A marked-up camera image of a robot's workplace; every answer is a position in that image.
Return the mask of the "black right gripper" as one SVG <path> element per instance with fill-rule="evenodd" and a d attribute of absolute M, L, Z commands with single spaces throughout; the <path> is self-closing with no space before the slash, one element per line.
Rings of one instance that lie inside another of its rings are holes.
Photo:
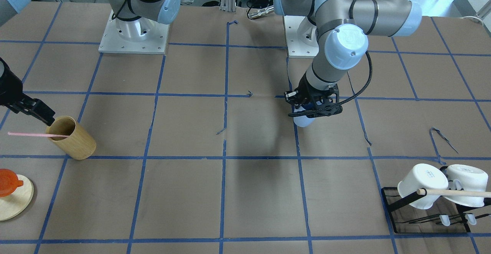
<path fill-rule="evenodd" d="M 56 113 L 42 100 L 32 99 L 24 94 L 21 80 L 2 58 L 0 61 L 0 105 L 7 107 L 15 114 L 22 112 L 42 121 L 46 126 L 51 126 L 55 121 Z"/>

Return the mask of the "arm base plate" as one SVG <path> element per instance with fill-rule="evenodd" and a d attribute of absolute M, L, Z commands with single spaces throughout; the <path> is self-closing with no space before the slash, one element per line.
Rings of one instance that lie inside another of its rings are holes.
<path fill-rule="evenodd" d="M 109 13 L 98 51 L 114 54 L 165 55 L 168 46 L 170 25 L 157 23 L 147 18 L 135 21 L 112 19 Z"/>
<path fill-rule="evenodd" d="M 306 16 L 283 17 L 288 58 L 314 58 L 318 54 L 317 27 Z"/>

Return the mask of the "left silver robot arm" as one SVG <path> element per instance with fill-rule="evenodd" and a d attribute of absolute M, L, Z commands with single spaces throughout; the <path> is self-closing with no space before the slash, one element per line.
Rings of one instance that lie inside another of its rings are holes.
<path fill-rule="evenodd" d="M 342 112 L 369 85 L 373 66 L 368 36 L 409 36 L 422 20 L 419 4 L 410 0 L 274 0 L 281 16 L 304 16 L 317 28 L 318 54 L 294 90 L 284 94 L 294 119 L 328 117 Z M 366 56 L 369 75 L 351 97 L 339 100 L 337 83 Z"/>

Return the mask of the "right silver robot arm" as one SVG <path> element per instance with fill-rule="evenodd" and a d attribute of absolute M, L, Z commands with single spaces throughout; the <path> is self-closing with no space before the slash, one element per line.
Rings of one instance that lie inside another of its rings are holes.
<path fill-rule="evenodd" d="M 103 53 L 164 53 L 168 26 L 181 0 L 108 0 L 112 7 L 99 50 Z M 56 114 L 42 100 L 23 93 L 23 82 L 1 60 L 0 103 L 15 114 L 31 115 L 47 126 Z"/>

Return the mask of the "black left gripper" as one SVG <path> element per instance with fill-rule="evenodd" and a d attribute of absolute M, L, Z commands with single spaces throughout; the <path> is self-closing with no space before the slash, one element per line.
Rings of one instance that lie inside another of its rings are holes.
<path fill-rule="evenodd" d="M 306 74 L 302 76 L 294 91 L 286 91 L 284 95 L 286 102 L 297 110 L 297 112 L 288 114 L 289 117 L 328 117 L 343 111 L 343 107 L 339 105 L 338 86 L 334 85 L 327 90 L 319 90 L 309 84 Z"/>

